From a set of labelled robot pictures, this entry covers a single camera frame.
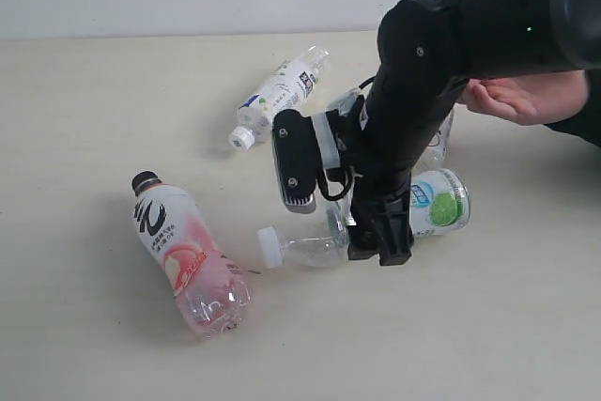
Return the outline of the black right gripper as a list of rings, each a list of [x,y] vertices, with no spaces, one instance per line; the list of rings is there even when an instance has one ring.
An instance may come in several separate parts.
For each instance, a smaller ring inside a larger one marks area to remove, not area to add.
[[[369,156],[347,156],[354,176],[347,228],[348,259],[367,260],[379,255],[380,266],[404,265],[411,258],[414,238],[409,223],[411,171],[414,157],[381,161]]]

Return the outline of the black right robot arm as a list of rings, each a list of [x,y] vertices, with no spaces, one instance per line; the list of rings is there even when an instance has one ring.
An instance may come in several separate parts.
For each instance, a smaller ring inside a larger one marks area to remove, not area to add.
[[[600,66],[600,0],[402,0],[378,28],[380,65],[346,128],[357,172],[350,260],[411,255],[411,171],[469,80]]]

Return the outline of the person's open hand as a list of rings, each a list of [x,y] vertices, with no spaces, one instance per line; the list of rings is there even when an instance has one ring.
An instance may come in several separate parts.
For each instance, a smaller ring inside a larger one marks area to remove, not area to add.
[[[472,79],[459,103],[473,113],[521,126],[552,124],[579,113],[590,88],[582,70]]]

